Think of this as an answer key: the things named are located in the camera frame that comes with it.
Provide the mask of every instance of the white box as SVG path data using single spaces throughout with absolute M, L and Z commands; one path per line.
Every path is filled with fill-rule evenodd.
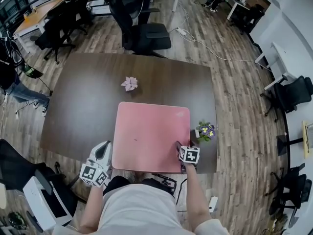
M 103 169 L 99 167 L 83 164 L 79 177 L 81 180 L 91 186 L 101 187 L 108 175 Z
M 179 160 L 184 163 L 197 164 L 200 157 L 200 148 L 181 146 L 179 152 Z

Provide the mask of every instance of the orange object on desk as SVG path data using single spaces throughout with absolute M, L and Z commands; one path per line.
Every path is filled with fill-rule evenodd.
M 112 166 L 121 170 L 180 173 L 176 141 L 188 146 L 189 139 L 188 108 L 121 102 Z

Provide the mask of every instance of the black shirt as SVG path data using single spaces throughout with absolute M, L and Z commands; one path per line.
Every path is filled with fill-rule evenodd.
M 6 90 L 11 84 L 18 84 L 19 82 L 19 76 L 16 73 L 14 66 L 0 62 L 0 87 Z

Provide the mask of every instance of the potted plant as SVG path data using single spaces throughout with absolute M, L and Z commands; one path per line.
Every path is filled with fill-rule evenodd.
M 209 142 L 216 136 L 215 127 L 210 122 L 200 121 L 195 129 L 198 141 Z

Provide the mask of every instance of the black shorts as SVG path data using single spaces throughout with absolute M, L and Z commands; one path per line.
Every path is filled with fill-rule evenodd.
M 124 186 L 130 185 L 130 184 L 131 184 L 131 182 L 129 182 L 126 178 L 124 178 L 122 176 L 116 176 L 108 183 L 108 186 L 103 191 L 103 195 L 110 192 L 111 190 L 114 190 L 114 189 L 117 189 L 120 187 L 124 187 Z M 161 184 L 159 181 L 157 181 L 153 178 L 144 179 L 140 182 L 140 184 L 151 186 L 154 188 L 158 188 L 160 190 L 163 190 L 163 191 L 173 195 L 171 190 L 168 187 L 166 187 L 165 185 Z

